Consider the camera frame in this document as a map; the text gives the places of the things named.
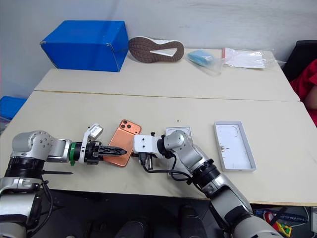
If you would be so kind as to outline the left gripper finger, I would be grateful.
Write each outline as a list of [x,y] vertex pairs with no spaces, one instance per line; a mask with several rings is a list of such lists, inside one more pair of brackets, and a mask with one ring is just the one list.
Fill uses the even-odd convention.
[[127,151],[120,147],[101,145],[98,148],[98,153],[100,156],[117,157],[125,155]]

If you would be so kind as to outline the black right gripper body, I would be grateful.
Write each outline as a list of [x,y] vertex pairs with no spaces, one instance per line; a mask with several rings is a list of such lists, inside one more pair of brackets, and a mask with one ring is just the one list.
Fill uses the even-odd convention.
[[153,170],[153,160],[151,154],[141,152],[138,154],[138,159],[145,171]]

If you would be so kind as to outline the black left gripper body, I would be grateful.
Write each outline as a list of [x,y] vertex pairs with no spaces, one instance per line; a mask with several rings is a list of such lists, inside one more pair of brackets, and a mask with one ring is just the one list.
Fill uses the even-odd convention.
[[99,148],[101,143],[98,141],[90,141],[86,145],[84,162],[87,165],[98,165],[102,160],[101,155],[99,155]]

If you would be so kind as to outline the sneaker with brown sole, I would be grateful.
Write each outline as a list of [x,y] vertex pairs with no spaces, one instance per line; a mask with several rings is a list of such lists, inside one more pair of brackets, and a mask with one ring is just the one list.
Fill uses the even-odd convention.
[[142,63],[177,62],[184,55],[184,45],[177,40],[133,37],[128,42],[130,54]]

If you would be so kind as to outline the blue cardboard shoe box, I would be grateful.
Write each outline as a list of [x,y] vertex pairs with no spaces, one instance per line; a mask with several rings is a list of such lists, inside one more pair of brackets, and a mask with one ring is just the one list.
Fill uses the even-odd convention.
[[66,20],[40,46],[58,69],[119,72],[128,35],[124,21]]

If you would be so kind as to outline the thin black pointed strip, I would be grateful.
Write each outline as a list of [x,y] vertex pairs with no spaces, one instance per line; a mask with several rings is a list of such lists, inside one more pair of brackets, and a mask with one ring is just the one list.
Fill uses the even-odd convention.
[[71,175],[73,172],[62,172],[62,171],[45,171],[42,170],[42,174],[50,174],[50,175]]

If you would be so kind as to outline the blue item in clear bag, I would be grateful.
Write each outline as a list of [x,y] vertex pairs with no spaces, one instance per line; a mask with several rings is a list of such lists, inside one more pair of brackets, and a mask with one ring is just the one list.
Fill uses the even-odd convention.
[[195,50],[187,53],[186,58],[197,69],[209,76],[221,74],[223,61],[205,50]]

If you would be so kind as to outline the white phone box lid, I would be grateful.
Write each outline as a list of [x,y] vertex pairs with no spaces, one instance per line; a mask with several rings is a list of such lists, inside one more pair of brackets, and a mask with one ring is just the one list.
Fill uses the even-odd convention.
[[257,170],[243,124],[241,121],[216,121],[215,137],[224,172]]

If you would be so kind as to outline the yellow and green toy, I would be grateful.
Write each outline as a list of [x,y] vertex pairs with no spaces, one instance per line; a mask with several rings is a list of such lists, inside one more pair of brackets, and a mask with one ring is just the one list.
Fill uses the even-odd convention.
[[275,222],[273,224],[273,228],[277,230],[279,233],[281,233],[282,235],[286,236],[287,238],[291,237],[292,227],[287,226],[285,224],[281,224],[279,222]]

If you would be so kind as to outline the blue patterned strip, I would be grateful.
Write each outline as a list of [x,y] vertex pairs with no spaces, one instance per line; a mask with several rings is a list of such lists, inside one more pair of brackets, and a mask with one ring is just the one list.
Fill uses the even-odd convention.
[[[269,210],[269,209],[260,209],[260,210],[253,210],[253,213],[256,216],[262,217],[264,213],[271,213],[272,215],[276,215],[278,211]],[[292,213],[281,213],[278,218],[279,220],[295,222],[295,223],[307,223],[308,218],[302,215],[292,214]]]

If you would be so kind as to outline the orange smartphone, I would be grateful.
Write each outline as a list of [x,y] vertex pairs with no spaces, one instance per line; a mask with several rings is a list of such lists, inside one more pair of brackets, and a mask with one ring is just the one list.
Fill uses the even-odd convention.
[[133,152],[134,135],[140,134],[141,130],[140,125],[123,119],[114,133],[109,146],[120,147],[127,153],[121,156],[104,156],[103,160],[116,166],[125,167]]

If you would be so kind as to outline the black chair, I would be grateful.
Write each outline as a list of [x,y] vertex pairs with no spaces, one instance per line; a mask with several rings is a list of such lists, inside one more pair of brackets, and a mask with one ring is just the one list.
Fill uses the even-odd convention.
[[282,71],[289,82],[297,78],[303,70],[317,59],[317,40],[301,40],[289,56]]

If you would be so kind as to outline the clear bag with white papers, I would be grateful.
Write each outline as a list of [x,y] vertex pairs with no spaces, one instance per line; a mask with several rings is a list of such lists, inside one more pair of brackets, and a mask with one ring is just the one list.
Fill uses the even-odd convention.
[[277,60],[271,51],[266,50],[236,50],[232,48],[222,49],[222,59],[226,66],[247,69],[266,69],[284,66],[285,61]]

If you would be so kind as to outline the person in red shirt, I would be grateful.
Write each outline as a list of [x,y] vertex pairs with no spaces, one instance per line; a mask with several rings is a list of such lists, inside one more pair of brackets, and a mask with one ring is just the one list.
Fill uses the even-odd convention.
[[317,127],[317,59],[312,61],[290,84]]

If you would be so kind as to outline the blue plastic bin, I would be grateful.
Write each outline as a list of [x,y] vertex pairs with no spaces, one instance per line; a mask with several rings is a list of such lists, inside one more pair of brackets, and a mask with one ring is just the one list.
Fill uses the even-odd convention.
[[0,116],[6,119],[13,119],[27,99],[3,96],[0,99]]

